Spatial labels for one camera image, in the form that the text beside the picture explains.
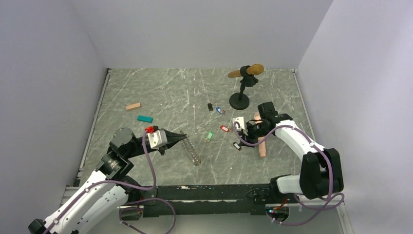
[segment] white wall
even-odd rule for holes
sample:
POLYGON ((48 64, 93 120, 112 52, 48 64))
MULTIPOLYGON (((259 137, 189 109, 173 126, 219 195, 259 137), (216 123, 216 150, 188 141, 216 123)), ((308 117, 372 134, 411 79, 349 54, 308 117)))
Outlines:
POLYGON ((297 67, 332 0, 72 2, 108 67, 297 67))
POLYGON ((334 0, 298 71, 355 233, 413 233, 413 2, 334 0))
POLYGON ((29 233, 60 204, 105 68, 64 0, 0 2, 0 226, 29 233))

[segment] transparent tube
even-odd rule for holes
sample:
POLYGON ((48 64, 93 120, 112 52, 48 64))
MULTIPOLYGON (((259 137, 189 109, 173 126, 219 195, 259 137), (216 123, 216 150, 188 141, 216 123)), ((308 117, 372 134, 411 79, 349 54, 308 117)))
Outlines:
POLYGON ((185 139, 181 140, 181 144, 182 144, 182 148, 184 148, 184 150, 186 151, 187 156, 191 160, 191 162, 195 166, 201 165, 201 159, 199 158, 198 154, 196 153, 195 148, 194 148, 193 144, 190 142, 190 140, 188 138, 185 138, 185 139))

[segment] table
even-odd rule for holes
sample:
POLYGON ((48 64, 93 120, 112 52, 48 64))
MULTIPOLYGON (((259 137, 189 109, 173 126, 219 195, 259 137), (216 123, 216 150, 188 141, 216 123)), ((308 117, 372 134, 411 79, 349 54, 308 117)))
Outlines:
MULTIPOLYGON (((272 101, 279 113, 289 114, 298 127, 310 135, 299 90, 291 69, 266 69, 256 76, 259 82, 247 87, 250 106, 233 110, 229 97, 239 92, 241 78, 228 78, 237 68, 189 69, 111 69, 98 112, 93 135, 83 166, 81 184, 95 169, 107 151, 114 132, 129 127, 141 137, 146 127, 158 125, 172 132, 183 130, 202 160, 194 166, 178 143, 166 155, 151 153, 158 185, 221 185, 268 183, 270 178, 300 173, 300 160, 281 140, 266 141, 267 157, 260 158, 258 148, 237 151, 234 132, 226 133, 221 125, 230 126, 233 117, 253 119, 257 106, 272 101), (140 102, 142 107, 126 111, 126 105, 140 102), (209 111, 207 104, 226 110, 224 115, 209 111), (153 123, 137 121, 138 115, 153 117, 153 123), (211 142, 206 143, 208 132, 211 142)), ((152 176, 145 156, 131 159, 134 168, 129 176, 141 185, 151 185, 152 176)))

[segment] red key tag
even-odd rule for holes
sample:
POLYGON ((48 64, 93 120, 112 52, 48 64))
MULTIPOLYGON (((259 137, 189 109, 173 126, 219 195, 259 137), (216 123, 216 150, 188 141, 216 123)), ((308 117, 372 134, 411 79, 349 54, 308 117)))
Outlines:
POLYGON ((225 127, 225 126, 223 126, 223 125, 221 125, 221 129, 224 130, 225 132, 229 132, 229 128, 228 128, 228 127, 225 127))

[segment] round black base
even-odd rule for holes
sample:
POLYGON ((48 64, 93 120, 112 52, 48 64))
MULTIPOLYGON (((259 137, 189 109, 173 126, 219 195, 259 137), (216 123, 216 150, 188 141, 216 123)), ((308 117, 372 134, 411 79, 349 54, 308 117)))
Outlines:
POLYGON ((242 94, 241 100, 238 100, 240 96, 240 93, 234 93, 231 95, 229 98, 229 104, 234 108, 235 110, 245 110, 248 105, 249 105, 249 98, 247 95, 242 94))

